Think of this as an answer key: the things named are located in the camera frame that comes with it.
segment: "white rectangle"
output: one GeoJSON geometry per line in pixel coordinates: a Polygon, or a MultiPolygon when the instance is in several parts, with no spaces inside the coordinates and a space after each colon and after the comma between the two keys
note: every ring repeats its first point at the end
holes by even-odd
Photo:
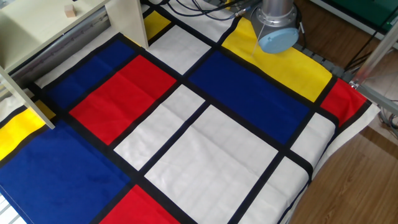
{"type": "Polygon", "coordinates": [[[283,158],[239,223],[277,223],[307,181],[304,169],[283,158]]]}
{"type": "Polygon", "coordinates": [[[335,128],[333,122],[315,113],[294,142],[292,151],[315,167],[326,145],[333,137],[335,128]]]}
{"type": "Polygon", "coordinates": [[[210,50],[209,45],[178,26],[174,26],[156,40],[148,51],[183,75],[208,50],[210,50]]]}
{"type": "Polygon", "coordinates": [[[185,86],[180,86],[116,148],[137,170],[166,143],[204,102],[185,86]]]}
{"type": "Polygon", "coordinates": [[[227,223],[276,153],[211,106],[146,178],[196,222],[227,223]]]}

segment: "wooden block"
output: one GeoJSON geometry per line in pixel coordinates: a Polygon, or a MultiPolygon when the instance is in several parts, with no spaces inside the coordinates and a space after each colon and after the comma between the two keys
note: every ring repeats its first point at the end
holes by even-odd
{"type": "Polygon", "coordinates": [[[72,4],[65,6],[65,15],[67,15],[68,18],[76,17],[76,11],[72,4]]]}

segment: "metal frame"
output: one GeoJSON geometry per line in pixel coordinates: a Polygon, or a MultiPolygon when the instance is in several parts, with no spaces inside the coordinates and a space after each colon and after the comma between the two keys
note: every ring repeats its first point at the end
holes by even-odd
{"type": "Polygon", "coordinates": [[[380,60],[387,54],[391,47],[396,44],[397,40],[398,22],[386,34],[378,47],[369,56],[363,66],[358,70],[356,76],[349,83],[353,88],[362,93],[362,95],[366,96],[367,98],[377,103],[381,107],[387,109],[393,114],[398,114],[398,105],[387,99],[385,96],[382,96],[380,93],[372,90],[370,87],[362,85],[362,82],[365,81],[365,79],[371,74],[373,69],[380,62],[380,60]]]}

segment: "white fabric patch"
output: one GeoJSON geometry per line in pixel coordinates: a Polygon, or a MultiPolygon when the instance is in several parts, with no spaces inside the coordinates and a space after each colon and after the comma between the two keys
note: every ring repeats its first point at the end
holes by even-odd
{"type": "Polygon", "coordinates": [[[23,102],[13,95],[0,101],[0,122],[22,105],[24,105],[23,102]]]}
{"type": "Polygon", "coordinates": [[[117,33],[118,32],[112,27],[106,29],[106,31],[102,32],[99,36],[97,36],[94,40],[92,40],[90,43],[84,46],[81,50],[72,55],[70,58],[66,59],[66,61],[62,62],[62,64],[57,66],[55,69],[51,70],[51,72],[48,72],[42,78],[36,80],[35,81],[36,85],[38,85],[40,88],[43,88],[46,85],[50,84],[60,75],[64,74],[69,68],[72,68],[72,66],[76,65],[81,59],[86,57],[90,52],[103,45],[105,42],[107,42],[117,33]]]}
{"type": "Polygon", "coordinates": [[[148,52],[183,75],[208,50],[210,50],[209,45],[178,26],[174,26],[156,40],[149,47],[148,52]]]}
{"type": "Polygon", "coordinates": [[[294,142],[292,151],[315,167],[326,145],[335,133],[336,126],[323,116],[315,113],[294,142]]]}
{"type": "MultiPolygon", "coordinates": [[[[180,2],[190,8],[196,9],[197,7],[192,3],[191,0],[180,0],[180,2]]],[[[177,1],[170,1],[170,5],[177,11],[182,14],[198,14],[196,11],[192,11],[189,9],[184,8],[181,6],[177,1]]],[[[200,7],[202,9],[213,9],[215,6],[208,4],[205,1],[199,0],[198,1],[200,7]]],[[[196,17],[187,17],[187,16],[180,16],[174,13],[168,5],[163,6],[171,15],[176,17],[177,19],[181,20],[182,22],[186,23],[188,26],[194,28],[195,30],[199,31],[201,34],[207,36],[209,39],[213,40],[214,42],[219,41],[221,36],[231,27],[233,19],[229,19],[227,21],[217,21],[211,19],[206,16],[196,16],[196,17]]],[[[220,10],[216,12],[212,12],[209,16],[218,18],[218,19],[226,19],[232,16],[233,13],[228,10],[220,10]]]]}
{"type": "Polygon", "coordinates": [[[146,12],[146,10],[148,10],[148,9],[149,9],[149,6],[148,6],[148,5],[141,4],[141,12],[142,12],[142,13],[146,12]]]}
{"type": "Polygon", "coordinates": [[[313,170],[312,179],[315,178],[316,174],[319,172],[321,167],[325,164],[325,162],[329,159],[333,153],[337,151],[341,146],[343,146],[346,142],[348,142],[351,138],[353,138],[356,134],[358,134],[362,129],[364,129],[380,112],[380,108],[376,105],[372,104],[368,110],[356,120],[351,126],[345,129],[342,133],[340,133],[335,140],[329,145],[328,149],[325,151],[321,159],[319,160],[316,168],[313,170]]]}
{"type": "Polygon", "coordinates": [[[297,205],[299,204],[299,201],[301,200],[301,198],[303,197],[303,195],[307,191],[307,189],[308,189],[308,186],[306,186],[304,188],[304,190],[301,192],[301,194],[297,197],[297,200],[292,205],[292,208],[286,213],[285,217],[282,219],[280,224],[288,224],[289,223],[290,218],[292,218],[292,215],[293,215],[294,211],[296,210],[297,205]]]}
{"type": "Polygon", "coordinates": [[[180,86],[116,148],[137,170],[169,140],[204,102],[185,86],[180,86]]]}
{"type": "Polygon", "coordinates": [[[277,223],[307,181],[303,168],[283,158],[239,223],[277,223]]]}
{"type": "Polygon", "coordinates": [[[198,223],[227,223],[277,151],[210,106],[146,174],[198,223]]]}

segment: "wooden floor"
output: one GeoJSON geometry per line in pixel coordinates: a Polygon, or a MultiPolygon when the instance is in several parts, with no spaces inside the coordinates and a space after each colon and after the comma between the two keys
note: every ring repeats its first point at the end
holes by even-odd
{"type": "MultiPolygon", "coordinates": [[[[307,48],[344,67],[370,35],[308,0],[295,0],[303,14],[307,48]]],[[[375,48],[372,41],[366,49],[375,48]]],[[[378,66],[375,75],[398,72],[398,53],[378,66]]],[[[396,77],[378,82],[390,97],[396,77]]],[[[290,224],[398,223],[398,141],[375,119],[324,165],[302,197],[290,224]]]]}

